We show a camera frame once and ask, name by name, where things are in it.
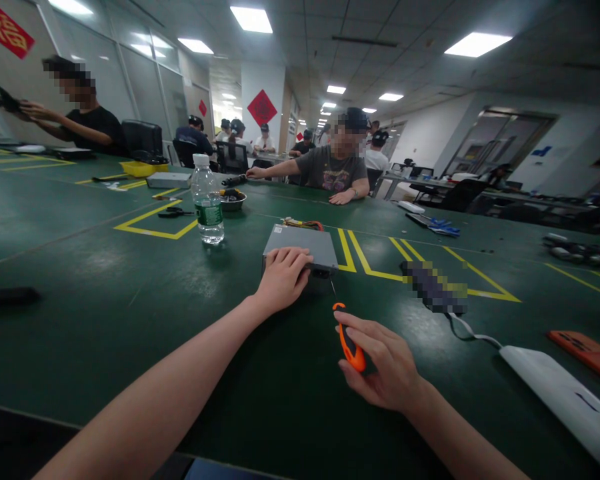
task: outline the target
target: green workbench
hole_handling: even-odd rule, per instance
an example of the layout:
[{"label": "green workbench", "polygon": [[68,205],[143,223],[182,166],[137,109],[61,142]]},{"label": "green workbench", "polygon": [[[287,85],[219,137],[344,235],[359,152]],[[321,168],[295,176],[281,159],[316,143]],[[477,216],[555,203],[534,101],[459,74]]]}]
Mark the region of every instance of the green workbench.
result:
[{"label": "green workbench", "polygon": [[[250,181],[240,186],[243,210],[226,214],[225,240],[211,247],[192,218],[157,216],[171,204],[192,209],[188,192],[158,201],[152,195],[161,191],[136,181],[121,182],[126,192],[89,182],[120,173],[118,159],[0,160],[0,287],[32,286],[43,296],[0,309],[0,408],[83,426],[254,292],[271,229],[291,216],[331,233],[341,266],[334,283],[350,312],[403,336],[421,374],[526,474],[600,476],[494,348],[456,338],[400,277],[405,258],[433,262],[449,281],[467,284],[465,318],[476,332],[548,353],[600,398],[600,377],[545,336],[574,330],[600,342],[600,275],[550,257],[540,242],[549,229],[430,209],[461,229],[454,239],[379,199],[336,207],[323,191]],[[330,285],[312,280],[296,304],[258,328],[179,451],[288,478],[446,475],[404,419],[349,390],[337,367],[332,304]]]}]

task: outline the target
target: gray metal box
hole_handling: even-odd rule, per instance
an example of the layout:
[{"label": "gray metal box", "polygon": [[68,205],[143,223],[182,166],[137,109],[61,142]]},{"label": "gray metal box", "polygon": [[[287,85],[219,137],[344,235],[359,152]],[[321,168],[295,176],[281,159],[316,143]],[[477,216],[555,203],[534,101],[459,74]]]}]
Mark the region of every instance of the gray metal box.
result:
[{"label": "gray metal box", "polygon": [[329,278],[338,272],[338,260],[330,233],[286,225],[273,226],[262,254],[262,272],[265,271],[267,254],[271,250],[284,247],[308,248],[313,255],[313,262],[308,267],[316,277]]},{"label": "gray metal box", "polygon": [[170,173],[156,172],[147,178],[149,188],[190,188],[191,174],[190,173]]}]

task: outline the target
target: green label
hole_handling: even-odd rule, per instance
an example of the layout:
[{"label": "green label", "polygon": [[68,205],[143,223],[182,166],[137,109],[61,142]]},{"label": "green label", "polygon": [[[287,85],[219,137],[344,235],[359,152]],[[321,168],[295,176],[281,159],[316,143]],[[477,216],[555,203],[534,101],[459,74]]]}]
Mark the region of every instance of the green label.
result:
[{"label": "green label", "polygon": [[206,227],[222,223],[222,206],[211,205],[210,201],[202,201],[202,205],[195,206],[198,223]]}]

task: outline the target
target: red banner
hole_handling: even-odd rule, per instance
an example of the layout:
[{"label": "red banner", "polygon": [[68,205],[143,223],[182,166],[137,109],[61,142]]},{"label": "red banner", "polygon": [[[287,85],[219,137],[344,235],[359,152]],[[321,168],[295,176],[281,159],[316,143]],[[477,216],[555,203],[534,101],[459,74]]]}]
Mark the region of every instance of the red banner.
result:
[{"label": "red banner", "polygon": [[35,40],[0,9],[0,43],[22,60]]},{"label": "red banner", "polygon": [[275,109],[264,90],[260,90],[260,93],[255,96],[247,107],[247,110],[249,110],[249,113],[258,125],[270,122],[275,114],[278,113],[278,110]]}]

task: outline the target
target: screwdriver handle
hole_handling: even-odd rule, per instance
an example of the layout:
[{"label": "screwdriver handle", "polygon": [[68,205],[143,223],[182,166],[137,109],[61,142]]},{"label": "screwdriver handle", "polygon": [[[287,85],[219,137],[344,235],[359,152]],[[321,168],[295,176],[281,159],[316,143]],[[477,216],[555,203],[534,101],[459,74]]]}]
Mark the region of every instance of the screwdriver handle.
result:
[{"label": "screwdriver handle", "polygon": [[[344,303],[337,302],[333,304],[334,311],[346,312],[347,308]],[[340,344],[342,344],[342,350],[345,352],[345,357],[351,366],[358,372],[364,372],[367,368],[367,361],[365,360],[365,353],[350,336],[347,335],[346,327],[340,323]]]}]

